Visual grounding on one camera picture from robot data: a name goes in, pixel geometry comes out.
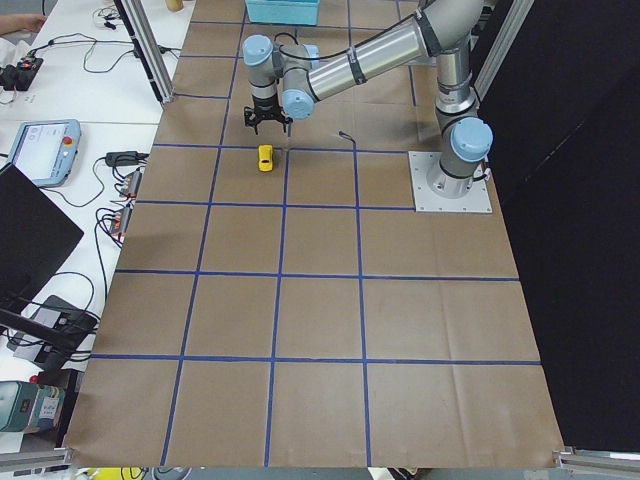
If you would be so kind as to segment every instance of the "blue joint cap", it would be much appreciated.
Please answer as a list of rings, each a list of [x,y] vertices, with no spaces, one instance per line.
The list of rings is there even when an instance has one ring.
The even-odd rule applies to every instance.
[[[317,45],[304,45],[304,48],[307,49],[307,53],[309,54],[309,58],[318,58],[320,56],[320,48]],[[311,60],[311,70],[314,68],[318,68],[320,66],[320,60]]]
[[[475,163],[486,157],[493,143],[491,127],[476,117],[460,120],[451,132],[451,147],[461,160]]]
[[[313,113],[315,103],[308,93],[295,88],[285,90],[282,94],[282,108],[294,120],[304,120]]]
[[[273,44],[269,37],[251,35],[242,44],[242,56],[248,67],[255,67],[265,62],[273,52]]]

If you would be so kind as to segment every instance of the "teal container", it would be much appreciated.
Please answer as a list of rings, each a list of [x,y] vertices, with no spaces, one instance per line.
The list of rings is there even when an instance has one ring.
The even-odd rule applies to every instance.
[[[254,23],[317,25],[320,0],[245,0]]]
[[[65,392],[28,382],[0,382],[0,432],[33,433],[58,425]]]
[[[38,386],[0,382],[0,432],[24,432],[38,398]]]

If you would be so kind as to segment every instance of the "black wall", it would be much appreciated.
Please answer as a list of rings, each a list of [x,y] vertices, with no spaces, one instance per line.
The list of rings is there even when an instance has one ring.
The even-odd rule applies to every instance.
[[[480,112],[565,444],[597,450],[640,451],[639,19],[536,0]]]

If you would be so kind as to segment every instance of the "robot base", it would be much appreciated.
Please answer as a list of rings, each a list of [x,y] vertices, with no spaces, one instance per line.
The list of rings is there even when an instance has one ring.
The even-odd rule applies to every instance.
[[[484,180],[473,182],[469,192],[462,198],[448,199],[435,193],[427,184],[427,172],[440,160],[440,152],[409,152],[411,183],[416,212],[435,213],[492,213],[491,201]],[[482,175],[478,167],[475,176]]]

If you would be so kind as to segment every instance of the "black monitor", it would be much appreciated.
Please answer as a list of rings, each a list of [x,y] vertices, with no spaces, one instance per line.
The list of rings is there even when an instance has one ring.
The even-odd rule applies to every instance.
[[[7,164],[0,168],[0,325],[53,347],[44,354],[54,352],[59,358],[51,363],[41,356],[34,361],[41,367],[61,366],[58,364],[75,351],[88,328],[95,326],[95,321],[91,325],[83,318],[81,329],[69,330],[71,325],[64,324],[49,328],[21,316],[82,235],[83,231],[17,167]]]

